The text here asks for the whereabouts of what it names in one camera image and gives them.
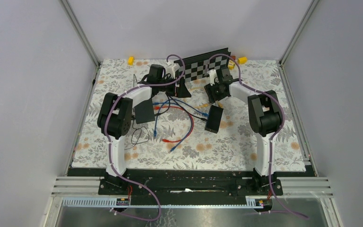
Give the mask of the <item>black ribbed network switch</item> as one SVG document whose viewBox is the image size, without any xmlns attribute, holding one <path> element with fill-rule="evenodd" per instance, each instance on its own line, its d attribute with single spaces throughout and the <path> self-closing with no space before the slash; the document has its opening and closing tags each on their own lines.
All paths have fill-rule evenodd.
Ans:
<svg viewBox="0 0 363 227">
<path fill-rule="evenodd" d="M 208 118 L 205 124 L 205 130 L 218 133 L 220 128 L 220 123 L 223 115 L 223 108 L 216 105 L 212 105 L 208 112 Z"/>
</svg>

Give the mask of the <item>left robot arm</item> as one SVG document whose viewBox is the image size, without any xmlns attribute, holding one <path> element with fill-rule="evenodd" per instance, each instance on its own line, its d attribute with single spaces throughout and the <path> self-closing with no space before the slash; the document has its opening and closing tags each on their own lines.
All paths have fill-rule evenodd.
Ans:
<svg viewBox="0 0 363 227">
<path fill-rule="evenodd" d="M 179 98 L 191 97 L 184 84 L 182 70 L 183 66 L 178 63 L 169 62 L 165 67 L 153 64 L 149 73 L 135 87 L 120 95 L 107 93 L 104 96 L 97 126 L 109 140 L 109 163 L 106 172 L 114 176 L 109 185 L 114 193 L 123 194 L 128 187 L 127 180 L 119 175 L 126 171 L 124 137 L 131 128 L 133 108 L 159 92 Z"/>
</svg>

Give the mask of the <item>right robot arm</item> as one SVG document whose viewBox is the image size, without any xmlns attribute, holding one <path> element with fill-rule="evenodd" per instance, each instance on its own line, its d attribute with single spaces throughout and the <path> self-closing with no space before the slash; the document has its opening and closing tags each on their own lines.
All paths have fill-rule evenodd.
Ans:
<svg viewBox="0 0 363 227">
<path fill-rule="evenodd" d="M 285 113 L 274 90 L 260 91 L 233 78 L 228 68 L 208 71 L 210 82 L 205 85 L 209 101 L 214 103 L 225 97 L 237 98 L 248 106 L 249 124 L 256 133 L 258 160 L 254 170 L 260 176 L 252 182 L 256 194 L 263 195 L 271 188 L 265 176 L 275 172 L 273 140 L 285 123 Z"/>
</svg>

